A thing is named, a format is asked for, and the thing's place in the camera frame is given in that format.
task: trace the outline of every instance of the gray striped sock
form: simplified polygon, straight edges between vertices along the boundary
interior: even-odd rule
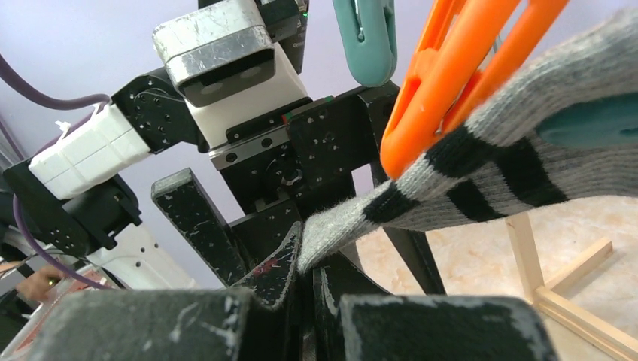
[[[299,270],[379,226],[424,232],[570,199],[638,196],[638,145],[565,149],[534,131],[571,105],[626,93],[638,93],[635,8],[518,71],[399,180],[308,219]]]

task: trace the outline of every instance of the zip tie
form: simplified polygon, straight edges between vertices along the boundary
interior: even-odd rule
[[[98,109],[99,109],[99,104],[94,104],[93,112],[91,113],[91,119],[93,119],[93,117],[98,113]],[[58,144],[62,139],[66,137],[66,135],[68,134],[68,131],[71,130],[71,124],[69,122],[59,122],[59,121],[55,122],[55,124],[62,131],[62,135],[60,135],[60,138],[58,138],[58,141],[56,142],[56,144]]]
[[[71,129],[71,124],[69,122],[56,122],[56,125],[59,126],[62,131],[62,135],[60,135],[60,138],[58,138],[56,142],[56,144],[58,144],[68,134],[69,129]]]

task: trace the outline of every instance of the human hand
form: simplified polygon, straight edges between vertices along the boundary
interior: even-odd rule
[[[61,280],[64,277],[64,272],[52,265],[46,265],[16,285],[16,290],[27,299],[44,302],[48,300],[48,293],[55,286],[52,280]]]

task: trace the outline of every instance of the wooden frame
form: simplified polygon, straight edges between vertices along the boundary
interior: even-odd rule
[[[600,239],[545,282],[529,215],[508,217],[506,224],[525,298],[534,308],[613,359],[637,360],[638,340],[559,295],[598,267],[613,252],[612,242]]]

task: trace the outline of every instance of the screw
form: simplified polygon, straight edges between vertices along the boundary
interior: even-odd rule
[[[272,139],[271,138],[264,138],[261,141],[261,146],[264,148],[270,148],[270,146],[272,145]]]
[[[226,161],[227,161],[228,163],[235,162],[236,160],[237,160],[237,154],[229,153],[229,154],[226,156]]]

